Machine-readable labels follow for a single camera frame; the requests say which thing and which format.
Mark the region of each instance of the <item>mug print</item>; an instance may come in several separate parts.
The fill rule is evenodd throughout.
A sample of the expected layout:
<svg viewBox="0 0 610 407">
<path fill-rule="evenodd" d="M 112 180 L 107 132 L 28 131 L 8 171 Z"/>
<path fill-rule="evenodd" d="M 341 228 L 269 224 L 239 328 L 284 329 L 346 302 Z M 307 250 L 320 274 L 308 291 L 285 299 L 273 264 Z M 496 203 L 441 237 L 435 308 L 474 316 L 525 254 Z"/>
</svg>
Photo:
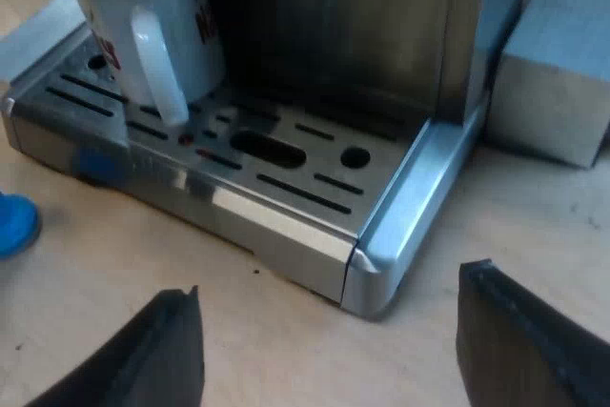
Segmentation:
<svg viewBox="0 0 610 407">
<path fill-rule="evenodd" d="M 212 16 L 210 4 L 206 1 L 206 5 L 203 6 L 201 5 L 201 0 L 195 0 L 195 2 L 199 5 L 199 11 L 195 14 L 194 19 L 197 23 L 197 28 L 199 29 L 201 41 L 205 45 L 208 40 L 216 37 L 218 27 Z"/>
<path fill-rule="evenodd" d="M 106 60 L 111 66 L 120 71 L 121 63 L 118 62 L 118 57 L 116 57 L 116 52 L 114 51 L 114 45 L 112 44 L 112 42 L 110 40 L 106 40 L 105 38 L 100 37 L 96 33 L 94 33 L 93 35 L 95 35 L 95 39 L 99 44 L 99 48 L 102 49 Z"/>
</svg>

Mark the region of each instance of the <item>wooden table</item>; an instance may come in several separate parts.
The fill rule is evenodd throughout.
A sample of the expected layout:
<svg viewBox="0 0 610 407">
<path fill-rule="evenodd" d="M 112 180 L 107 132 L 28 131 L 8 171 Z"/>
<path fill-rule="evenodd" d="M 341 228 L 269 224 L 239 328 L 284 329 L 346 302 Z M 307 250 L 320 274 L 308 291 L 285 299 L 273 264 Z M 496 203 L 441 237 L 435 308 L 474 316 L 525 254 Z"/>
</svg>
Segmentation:
<svg viewBox="0 0 610 407">
<path fill-rule="evenodd" d="M 366 322 L 230 243 L 2 139 L 0 189 L 31 197 L 44 226 L 0 263 L 0 405 L 48 388 L 160 289 L 198 284 L 205 405 L 466 406 L 454 348 L 461 262 L 492 257 L 610 339 L 609 187 L 610 149 L 585 172 L 477 148 L 396 304 Z"/>
</svg>

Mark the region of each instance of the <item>coffee machine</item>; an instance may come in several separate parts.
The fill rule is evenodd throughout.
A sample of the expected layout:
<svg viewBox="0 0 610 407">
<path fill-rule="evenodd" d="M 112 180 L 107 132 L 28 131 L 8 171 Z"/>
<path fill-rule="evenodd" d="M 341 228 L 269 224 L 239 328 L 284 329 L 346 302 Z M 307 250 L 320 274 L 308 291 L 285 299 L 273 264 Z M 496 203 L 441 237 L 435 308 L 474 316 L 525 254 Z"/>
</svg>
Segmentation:
<svg viewBox="0 0 610 407">
<path fill-rule="evenodd" d="M 379 314 L 478 138 L 520 0 L 211 4 L 229 76 L 168 129 L 53 0 L 0 43 L 10 144 Z"/>
</svg>

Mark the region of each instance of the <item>metal slot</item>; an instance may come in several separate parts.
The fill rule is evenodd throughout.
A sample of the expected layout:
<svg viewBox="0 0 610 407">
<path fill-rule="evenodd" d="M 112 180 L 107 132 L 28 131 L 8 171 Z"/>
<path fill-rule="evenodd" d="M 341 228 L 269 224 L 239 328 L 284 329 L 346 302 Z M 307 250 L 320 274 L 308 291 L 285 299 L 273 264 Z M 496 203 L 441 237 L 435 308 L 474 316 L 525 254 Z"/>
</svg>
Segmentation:
<svg viewBox="0 0 610 407">
<path fill-rule="evenodd" d="M 117 94 L 115 92 L 111 92 L 105 90 L 104 88 L 100 88 L 99 86 L 95 86 L 91 83 L 88 83 L 87 81 L 81 80 L 80 78 L 76 78 L 71 75 L 66 75 L 65 73 L 62 73 L 59 76 L 62 80 L 70 81 L 74 85 L 78 85 L 81 88 L 85 88 L 86 90 L 97 92 L 98 94 L 105 95 L 106 97 L 110 97 L 111 99 L 118 100 L 121 104 L 127 104 L 129 102 L 127 97 L 123 97 L 122 95 Z"/>
<path fill-rule="evenodd" d="M 211 161 L 216 162 L 222 166 L 228 167 L 230 169 L 234 169 L 236 171 L 241 171 L 241 164 L 237 164 L 236 162 L 233 162 L 229 159 L 219 156 L 216 153 L 212 153 L 212 152 L 210 152 L 208 150 L 204 150 L 202 148 L 198 149 L 196 151 L 196 153 L 199 154 L 201 157 L 210 159 Z"/>
<path fill-rule="evenodd" d="M 214 131 L 211 131 L 209 129 L 206 129 L 205 131 L 202 132 L 206 137 L 208 138 L 218 138 L 218 134 Z"/>
<path fill-rule="evenodd" d="M 326 176 L 322 173 L 316 173 L 314 174 L 314 178 L 316 180 L 322 181 L 324 183 L 327 183 L 329 185 L 335 186 L 337 188 L 340 188 L 343 191 L 347 191 L 348 193 L 353 193 L 353 194 L 357 194 L 357 195 L 363 195 L 364 191 L 362 191 L 360 188 L 357 188 L 356 186 L 353 185 L 349 185 L 347 183 L 344 183 L 342 181 L 339 180 L 335 180 L 334 178 L 331 178 L 330 176 Z"/>
<path fill-rule="evenodd" d="M 47 92 L 50 92 L 51 94 L 54 94 L 57 97 L 61 97 L 62 99 L 67 100 L 69 102 L 72 102 L 72 104 L 80 105 L 81 107 L 84 107 L 85 109 L 89 109 L 93 112 L 103 114 L 104 116 L 108 116 L 108 117 L 114 116 L 113 112 L 106 110 L 106 109 L 102 109 L 101 107 L 97 107 L 96 105 L 90 104 L 86 100 L 76 97 L 75 95 L 68 94 L 67 92 L 63 92 L 63 91 L 57 90 L 55 88 L 47 88 Z"/>
<path fill-rule="evenodd" d="M 153 137 L 159 138 L 161 140 L 168 139 L 168 135 L 166 133 L 158 131 L 157 129 L 149 128 L 148 126 L 145 126 L 143 124 L 136 123 L 135 121 L 128 121 L 127 126 L 136 129 L 137 131 L 147 133 L 148 135 L 152 135 Z"/>
<path fill-rule="evenodd" d="M 283 181 L 276 180 L 275 178 L 272 178 L 263 173 L 259 173 L 256 176 L 256 178 L 258 178 L 260 181 L 264 181 L 265 183 L 267 183 L 269 185 L 276 186 L 280 190 L 284 190 L 284 191 L 287 191 L 288 193 L 293 193 L 300 197 L 304 197 L 308 200 L 311 200 L 312 202 L 315 202 L 316 204 L 323 205 L 324 207 L 327 207 L 331 210 L 335 210 L 337 212 L 341 212 L 342 214 L 350 214 L 352 212 L 352 209 L 349 209 L 341 204 L 337 204 L 336 202 L 333 202 L 332 200 L 328 200 L 328 199 L 325 199 L 324 197 L 320 197 L 319 195 L 315 195 L 308 191 L 301 190 L 300 188 L 297 188 L 293 185 L 289 185 L 288 183 L 284 183 Z"/>
<path fill-rule="evenodd" d="M 234 107 L 242 110 L 243 112 L 245 112 L 247 114 L 250 114 L 250 115 L 253 115 L 253 116 L 258 116 L 260 118 L 265 118 L 265 119 L 268 119 L 270 121 L 274 121 L 275 123 L 278 122 L 281 119 L 275 113 L 265 112 L 263 110 L 256 109 L 254 107 L 249 107 L 247 105 L 240 104 L 238 102 L 232 102 L 231 105 L 233 105 Z"/>
<path fill-rule="evenodd" d="M 311 135 L 315 135 L 316 137 L 323 138 L 324 140 L 335 140 L 334 135 L 319 131 L 318 129 L 310 128 L 309 126 L 305 126 L 304 124 L 296 123 L 295 128 L 297 128 L 299 131 L 310 133 Z"/>
<path fill-rule="evenodd" d="M 140 111 L 146 114 L 150 114 L 152 116 L 156 116 L 157 118 L 161 117 L 161 113 L 159 113 L 159 110 L 154 109 L 153 107 L 140 107 Z"/>
<path fill-rule="evenodd" d="M 254 131 L 236 133 L 231 139 L 231 146 L 284 169 L 296 169 L 307 160 L 307 154 L 300 148 Z"/>
</svg>

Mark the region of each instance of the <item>stainless steel panel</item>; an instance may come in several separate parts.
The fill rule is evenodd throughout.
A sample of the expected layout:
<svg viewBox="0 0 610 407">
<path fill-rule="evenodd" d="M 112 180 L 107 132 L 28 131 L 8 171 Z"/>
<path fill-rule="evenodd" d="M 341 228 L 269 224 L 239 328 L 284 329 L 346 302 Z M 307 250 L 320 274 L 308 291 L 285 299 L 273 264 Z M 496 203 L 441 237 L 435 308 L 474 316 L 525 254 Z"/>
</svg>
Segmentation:
<svg viewBox="0 0 610 407">
<path fill-rule="evenodd" d="M 343 309 L 375 317 L 388 306 L 477 141 L 486 99 L 464 127 L 434 122 L 422 131 L 357 242 L 345 278 Z"/>
<path fill-rule="evenodd" d="M 491 89 L 502 46 L 521 0 L 451 0 L 437 115 L 462 123 Z"/>
<path fill-rule="evenodd" d="M 241 83 L 462 122 L 519 0 L 212 0 Z"/>
</svg>

